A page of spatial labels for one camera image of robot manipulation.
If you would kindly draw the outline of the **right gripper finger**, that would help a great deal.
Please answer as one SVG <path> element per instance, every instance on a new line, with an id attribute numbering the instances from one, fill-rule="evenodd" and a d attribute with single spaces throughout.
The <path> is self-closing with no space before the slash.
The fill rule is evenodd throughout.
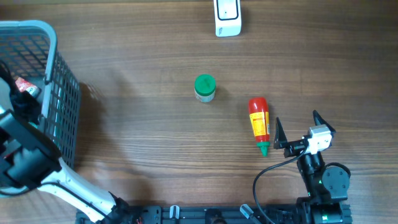
<path id="1" fill-rule="evenodd" d="M 285 135 L 282 123 L 279 117 L 275 119 L 275 137 L 274 137 L 274 149 L 283 149 L 288 145 L 287 137 Z"/>
<path id="2" fill-rule="evenodd" d="M 330 130 L 331 134 L 336 133 L 336 130 L 320 116 L 320 114 L 318 113 L 317 110 L 313 110 L 313 119 L 314 119 L 316 126 L 326 125 L 328 127 L 328 129 Z"/>

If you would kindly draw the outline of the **red sauce bottle green cap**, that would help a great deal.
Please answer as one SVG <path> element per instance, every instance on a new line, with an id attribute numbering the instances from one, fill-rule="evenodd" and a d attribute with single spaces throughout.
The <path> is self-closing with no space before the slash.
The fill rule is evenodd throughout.
<path id="1" fill-rule="evenodd" d="M 264 157 L 270 144 L 269 108 L 264 97 L 252 98 L 248 102 L 249 119 L 257 147 Z"/>

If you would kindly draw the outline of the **green lid jar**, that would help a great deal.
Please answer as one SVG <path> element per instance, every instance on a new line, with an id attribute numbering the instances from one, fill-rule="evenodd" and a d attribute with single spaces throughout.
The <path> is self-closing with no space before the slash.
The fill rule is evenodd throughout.
<path id="1" fill-rule="evenodd" d="M 216 80 L 209 74 L 199 75 L 194 83 L 195 97 L 202 103 L 208 103 L 215 97 Z"/>

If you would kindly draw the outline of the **red white small packet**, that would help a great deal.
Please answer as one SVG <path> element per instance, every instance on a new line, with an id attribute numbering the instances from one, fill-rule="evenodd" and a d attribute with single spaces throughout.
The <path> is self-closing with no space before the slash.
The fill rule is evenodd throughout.
<path id="1" fill-rule="evenodd" d="M 19 77 L 15 81 L 16 86 L 18 87 L 19 91 L 21 93 L 23 92 L 28 92 L 31 96 L 34 98 L 37 98 L 41 92 L 41 89 L 37 87 L 36 85 L 32 84 L 31 82 L 28 82 L 27 80 Z"/>

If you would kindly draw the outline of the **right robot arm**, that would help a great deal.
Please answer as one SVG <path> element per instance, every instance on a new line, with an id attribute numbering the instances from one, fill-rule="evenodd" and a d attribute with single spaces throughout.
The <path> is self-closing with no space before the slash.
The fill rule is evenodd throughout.
<path id="1" fill-rule="evenodd" d="M 317 111 L 315 125 L 296 141 L 288 141 L 279 118 L 275 122 L 274 148 L 283 149 L 284 157 L 295 157 L 308 196 L 296 201 L 299 223 L 352 223 L 348 199 L 350 170 L 338 162 L 326 164 L 322 151 L 331 147 L 335 129 Z"/>

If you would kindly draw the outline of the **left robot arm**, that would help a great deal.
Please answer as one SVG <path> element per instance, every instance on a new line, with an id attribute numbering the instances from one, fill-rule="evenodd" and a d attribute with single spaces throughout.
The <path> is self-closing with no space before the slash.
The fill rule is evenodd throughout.
<path id="1" fill-rule="evenodd" d="M 36 100 L 20 92 L 1 64 L 1 196 L 33 190 L 50 193 L 85 214 L 93 223 L 134 223 L 138 215 L 121 198 L 102 190 L 66 165 L 58 147 L 29 124 Z"/>

